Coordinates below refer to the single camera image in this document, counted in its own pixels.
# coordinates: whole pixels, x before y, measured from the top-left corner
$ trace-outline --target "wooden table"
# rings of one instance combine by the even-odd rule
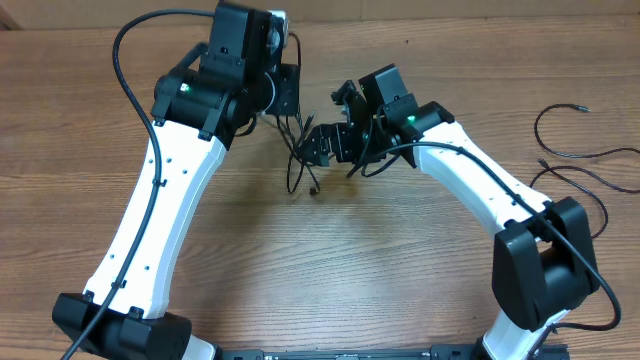
[[[547,105],[576,102],[541,125],[549,145],[594,152],[640,143],[640,17],[467,19],[294,24],[303,45],[302,109],[343,117],[329,93],[395,62],[420,103],[437,100],[509,172],[529,181],[536,160],[586,166],[638,187],[638,157],[562,159],[532,125]],[[158,77],[206,26],[137,29],[121,61],[149,109]],[[129,200],[147,136],[111,67],[115,30],[0,34],[0,357],[58,358],[69,341],[51,322],[60,292],[79,292]],[[287,54],[293,59],[293,51]],[[375,179],[320,169],[285,190],[287,151],[260,124],[234,141],[196,211],[176,266],[170,311],[225,348],[411,348],[472,343],[492,324],[492,241],[439,183],[398,163]],[[599,268],[623,306],[608,333],[562,331],[577,359],[640,350],[640,198],[574,173],[609,206]],[[545,177],[538,188],[597,205]],[[599,292],[569,319],[608,322]]]

